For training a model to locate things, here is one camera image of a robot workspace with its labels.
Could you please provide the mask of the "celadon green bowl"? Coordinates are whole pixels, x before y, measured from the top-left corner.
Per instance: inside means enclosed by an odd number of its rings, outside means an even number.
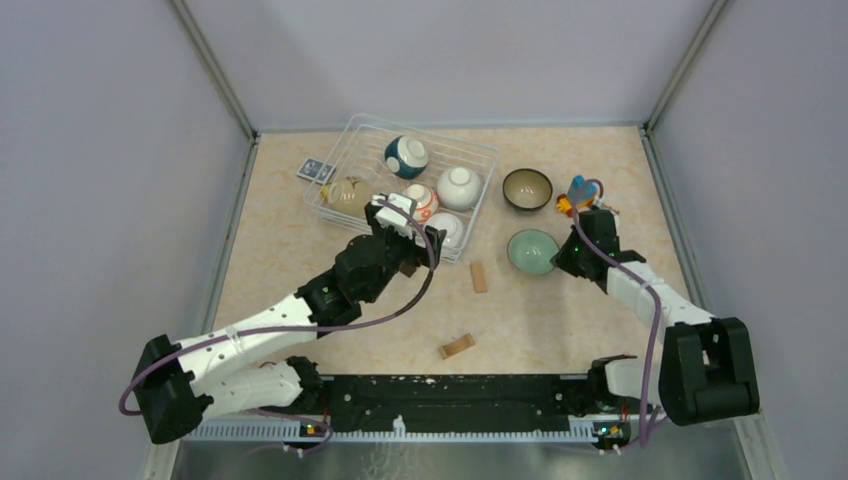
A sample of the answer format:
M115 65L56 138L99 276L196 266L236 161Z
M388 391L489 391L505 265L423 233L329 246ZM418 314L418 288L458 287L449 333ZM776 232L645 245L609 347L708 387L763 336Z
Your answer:
M555 269L552 259L559 251L556 240L547 232L525 229L509 240L507 257L519 271L529 275L545 275Z

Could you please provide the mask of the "dark blue bowl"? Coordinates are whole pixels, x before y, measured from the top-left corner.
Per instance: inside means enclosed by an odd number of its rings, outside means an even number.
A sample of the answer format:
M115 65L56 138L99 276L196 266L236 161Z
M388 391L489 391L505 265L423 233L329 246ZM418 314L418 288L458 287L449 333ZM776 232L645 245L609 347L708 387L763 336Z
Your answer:
M539 170L519 168L504 177L502 195L513 209L519 212L536 212L552 199L553 184Z

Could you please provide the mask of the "blue bowl white dots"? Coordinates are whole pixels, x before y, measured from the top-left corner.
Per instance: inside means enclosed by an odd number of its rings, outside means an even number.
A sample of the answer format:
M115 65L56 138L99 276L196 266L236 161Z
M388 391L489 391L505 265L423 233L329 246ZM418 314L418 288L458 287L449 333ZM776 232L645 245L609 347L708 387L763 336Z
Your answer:
M384 162L395 176L413 180L429 165L429 151L423 143L410 135L393 139L384 149Z

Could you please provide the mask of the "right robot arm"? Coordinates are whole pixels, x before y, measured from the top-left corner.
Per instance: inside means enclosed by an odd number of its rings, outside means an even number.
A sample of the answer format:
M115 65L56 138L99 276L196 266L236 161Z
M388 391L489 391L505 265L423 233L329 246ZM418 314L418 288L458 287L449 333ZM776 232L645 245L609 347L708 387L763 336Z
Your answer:
M594 283L645 322L661 346L643 358L593 361L589 404L612 412L626 397L660 407L679 426L755 414L760 395L749 330L736 317L720 318L696 306L659 276L634 250L623 250L615 216L592 208L577 214L552 264Z

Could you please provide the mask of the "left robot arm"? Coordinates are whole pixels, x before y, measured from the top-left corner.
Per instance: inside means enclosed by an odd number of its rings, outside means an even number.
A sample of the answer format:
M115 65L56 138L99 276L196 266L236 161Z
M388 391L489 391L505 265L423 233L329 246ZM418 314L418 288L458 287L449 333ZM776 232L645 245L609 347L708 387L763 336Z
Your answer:
M308 413L319 404L316 365L292 357L263 373L255 362L337 331L364 328L362 304L373 303L397 273L435 270L444 231L372 224L336 255L332 267L262 312L205 335L146 342L130 386L119 400L143 419L155 445L178 440L203 421L265 406Z

